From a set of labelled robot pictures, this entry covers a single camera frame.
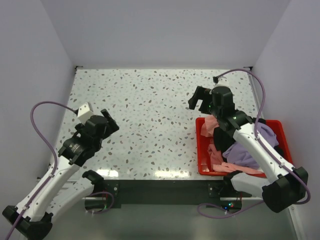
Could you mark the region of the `purple t shirt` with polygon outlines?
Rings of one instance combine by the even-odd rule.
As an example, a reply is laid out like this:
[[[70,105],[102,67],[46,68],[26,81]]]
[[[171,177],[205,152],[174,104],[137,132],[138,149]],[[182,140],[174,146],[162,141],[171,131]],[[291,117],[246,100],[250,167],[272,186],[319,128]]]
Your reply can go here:
[[[284,155],[283,150],[279,147],[277,135],[274,131],[267,126],[267,121],[263,118],[258,119],[257,130],[264,137],[264,139],[277,151],[281,156]],[[259,164],[249,154],[249,152],[240,144],[235,142],[222,156],[230,164],[234,164],[241,167],[247,167],[254,170],[260,168]]]

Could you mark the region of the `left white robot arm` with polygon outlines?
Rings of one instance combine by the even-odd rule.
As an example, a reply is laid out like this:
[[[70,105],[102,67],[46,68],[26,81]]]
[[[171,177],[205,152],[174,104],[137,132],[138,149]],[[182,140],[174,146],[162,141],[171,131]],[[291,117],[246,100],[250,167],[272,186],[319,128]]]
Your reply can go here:
[[[53,222],[76,201],[87,196],[99,196],[104,190],[104,178],[93,170],[82,174],[73,186],[59,191],[69,178],[80,170],[101,147],[102,142],[119,130],[106,109],[100,115],[80,107],[80,123],[76,132],[64,141],[58,158],[34,189],[17,205],[8,205],[2,215],[28,240],[43,240]]]

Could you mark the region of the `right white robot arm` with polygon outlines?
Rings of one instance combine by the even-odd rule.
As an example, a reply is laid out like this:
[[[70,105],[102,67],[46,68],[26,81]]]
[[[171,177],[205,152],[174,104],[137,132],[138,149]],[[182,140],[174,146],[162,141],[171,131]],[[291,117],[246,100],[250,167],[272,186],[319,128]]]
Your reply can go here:
[[[188,100],[189,109],[194,110],[199,100],[202,101],[199,111],[214,116],[217,128],[245,147],[267,178],[267,181],[258,180],[252,173],[234,171],[232,178],[222,185],[227,196],[246,192],[262,198],[275,213],[311,200],[308,172],[303,167],[295,168],[271,147],[258,131],[259,120],[235,108],[233,94],[227,86],[213,89],[198,86]]]

